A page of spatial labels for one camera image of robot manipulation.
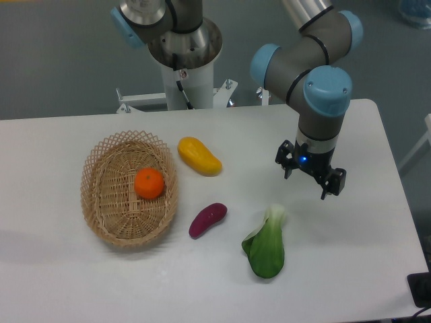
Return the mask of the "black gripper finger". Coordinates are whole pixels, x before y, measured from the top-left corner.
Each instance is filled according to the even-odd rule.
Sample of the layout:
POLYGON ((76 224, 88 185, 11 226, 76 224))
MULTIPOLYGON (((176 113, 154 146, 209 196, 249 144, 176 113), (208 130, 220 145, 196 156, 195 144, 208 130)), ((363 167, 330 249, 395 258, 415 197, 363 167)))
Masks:
POLYGON ((347 172, 343 168, 330 167, 320 181, 322 188, 321 200, 324 200, 327 195, 339 196, 344 189, 346 175, 347 172))
POLYGON ((289 157, 294 151, 294 146, 288 140, 285 140, 277 149, 275 162, 284 170, 284 178, 288 179, 292 174, 294 159, 289 157))

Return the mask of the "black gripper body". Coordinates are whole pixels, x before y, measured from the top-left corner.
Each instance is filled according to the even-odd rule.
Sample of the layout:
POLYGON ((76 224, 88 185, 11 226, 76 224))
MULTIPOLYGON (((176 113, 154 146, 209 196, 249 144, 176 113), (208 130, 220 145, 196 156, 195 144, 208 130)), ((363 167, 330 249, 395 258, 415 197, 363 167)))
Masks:
POLYGON ((302 151, 301 147, 295 143, 290 145, 290 172, 299 169, 312 176, 318 184, 327 184, 331 175, 331 160, 334 149, 325 153, 311 153, 302 151))

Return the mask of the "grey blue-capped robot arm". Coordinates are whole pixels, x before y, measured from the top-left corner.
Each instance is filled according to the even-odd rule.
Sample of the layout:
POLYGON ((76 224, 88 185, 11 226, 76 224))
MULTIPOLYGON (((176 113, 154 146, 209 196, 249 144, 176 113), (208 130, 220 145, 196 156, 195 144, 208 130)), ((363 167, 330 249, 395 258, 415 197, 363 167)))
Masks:
MULTIPOLYGON (((292 48, 263 45, 250 64, 252 79, 299 115, 294 142, 284 141, 275 160, 290 176, 312 176, 323 195, 338 195, 346 172, 331 159, 350 105, 352 81, 334 62, 363 38, 360 19, 335 11, 330 1, 285 1, 301 38, 292 48)), ((222 49, 219 28, 203 16, 200 1, 121 1, 110 16, 132 47, 146 46, 164 72, 171 110, 213 107, 213 76, 204 75, 222 49)))

